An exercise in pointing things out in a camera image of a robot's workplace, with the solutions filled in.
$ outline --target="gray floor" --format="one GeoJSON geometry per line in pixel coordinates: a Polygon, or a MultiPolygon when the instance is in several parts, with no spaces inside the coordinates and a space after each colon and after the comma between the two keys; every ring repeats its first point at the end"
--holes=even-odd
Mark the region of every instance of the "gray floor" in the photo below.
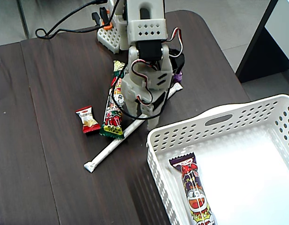
{"type": "MultiPolygon", "coordinates": [[[[21,0],[31,37],[35,30],[49,30],[68,12],[89,0],[21,0]]],[[[200,14],[231,67],[236,71],[270,0],[165,0],[166,12],[187,9],[200,14]]],[[[94,25],[91,13],[96,6],[83,9],[60,27],[80,29],[94,25]]],[[[0,0],[0,45],[25,39],[15,0],[0,0]]],[[[244,83],[253,99],[289,93],[289,72],[244,83]]]]}

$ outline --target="red and white wire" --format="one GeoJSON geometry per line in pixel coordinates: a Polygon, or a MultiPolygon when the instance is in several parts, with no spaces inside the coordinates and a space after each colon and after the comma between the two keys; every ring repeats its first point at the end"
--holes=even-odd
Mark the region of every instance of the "red and white wire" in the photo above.
{"type": "Polygon", "coordinates": [[[182,41],[182,30],[179,27],[176,27],[172,32],[171,38],[169,40],[166,40],[166,42],[172,41],[175,38],[177,33],[178,33],[178,41],[180,42],[181,50],[180,50],[179,54],[177,54],[177,55],[170,55],[169,54],[169,56],[171,56],[173,58],[179,57],[183,52],[184,47],[183,47],[183,41],[182,41]]]}
{"type": "Polygon", "coordinates": [[[141,96],[140,95],[137,95],[137,100],[142,104],[142,105],[150,105],[152,104],[153,102],[153,95],[151,93],[151,91],[148,89],[148,77],[145,75],[145,74],[142,74],[142,73],[138,73],[137,71],[134,70],[134,66],[137,64],[137,63],[144,63],[145,65],[151,67],[152,69],[154,70],[157,70],[156,66],[154,65],[151,65],[149,63],[147,63],[145,60],[141,60],[141,59],[137,59],[137,60],[134,60],[132,62],[132,65],[131,65],[131,68],[132,68],[132,72],[134,74],[136,74],[137,76],[139,77],[142,77],[144,79],[144,82],[145,82],[145,89],[148,91],[149,95],[150,95],[150,98],[151,98],[151,101],[149,103],[145,103],[141,100],[141,96]]]}

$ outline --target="white plastic basket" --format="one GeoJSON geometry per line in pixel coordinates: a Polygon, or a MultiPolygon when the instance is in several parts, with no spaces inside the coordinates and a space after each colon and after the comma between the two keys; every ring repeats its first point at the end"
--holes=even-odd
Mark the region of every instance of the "white plastic basket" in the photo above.
{"type": "Polygon", "coordinates": [[[169,159],[190,152],[216,224],[289,224],[289,96],[219,106],[149,133],[148,165],[172,225],[192,218],[169,159]]]}

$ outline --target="perforated basket wall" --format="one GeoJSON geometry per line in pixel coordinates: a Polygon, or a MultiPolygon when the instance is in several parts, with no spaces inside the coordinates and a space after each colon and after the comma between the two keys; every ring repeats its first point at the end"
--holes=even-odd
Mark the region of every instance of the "perforated basket wall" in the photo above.
{"type": "Polygon", "coordinates": [[[120,35],[116,28],[113,27],[111,30],[99,29],[97,31],[97,40],[114,54],[119,53],[120,35]]]}
{"type": "Polygon", "coordinates": [[[218,138],[232,132],[266,125],[283,144],[278,151],[289,169],[289,96],[278,95],[259,101],[223,105],[205,113],[152,130],[148,135],[148,165],[171,224],[181,224],[179,214],[162,173],[157,155],[218,138]]]}

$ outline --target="green snack packet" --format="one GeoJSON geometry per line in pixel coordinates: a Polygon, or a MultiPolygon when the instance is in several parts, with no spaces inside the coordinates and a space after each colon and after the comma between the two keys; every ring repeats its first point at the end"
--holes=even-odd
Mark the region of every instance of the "green snack packet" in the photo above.
{"type": "MultiPolygon", "coordinates": [[[[114,78],[113,78],[111,87],[114,85],[114,82],[116,82],[123,67],[124,67],[123,63],[119,61],[114,61],[114,70],[113,70],[114,78]]],[[[117,81],[115,85],[114,98],[116,102],[118,103],[118,105],[122,107],[124,105],[124,97],[121,94],[121,80],[122,80],[122,77],[119,78],[119,80],[117,81]]],[[[125,137],[124,137],[123,130],[121,128],[122,112],[114,104],[111,94],[112,94],[112,88],[110,88],[109,90],[109,95],[108,95],[107,105],[106,105],[105,115],[104,115],[104,122],[103,122],[102,128],[100,129],[100,135],[123,139],[125,137]]]]}

